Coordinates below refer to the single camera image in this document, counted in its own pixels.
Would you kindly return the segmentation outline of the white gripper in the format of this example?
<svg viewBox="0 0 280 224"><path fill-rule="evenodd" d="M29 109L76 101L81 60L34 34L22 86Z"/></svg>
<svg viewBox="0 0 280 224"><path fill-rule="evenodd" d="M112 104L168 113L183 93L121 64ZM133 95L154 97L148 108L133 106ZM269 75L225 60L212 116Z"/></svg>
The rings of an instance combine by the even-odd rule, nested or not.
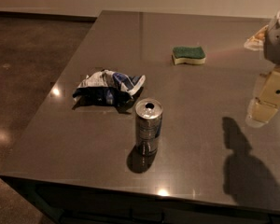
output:
<svg viewBox="0 0 280 224"><path fill-rule="evenodd" d="M244 43L244 48L252 51L263 51L263 47L265 59L279 65L257 78L245 118L253 128L267 124L280 109L280 9L268 26L263 26Z"/></svg>

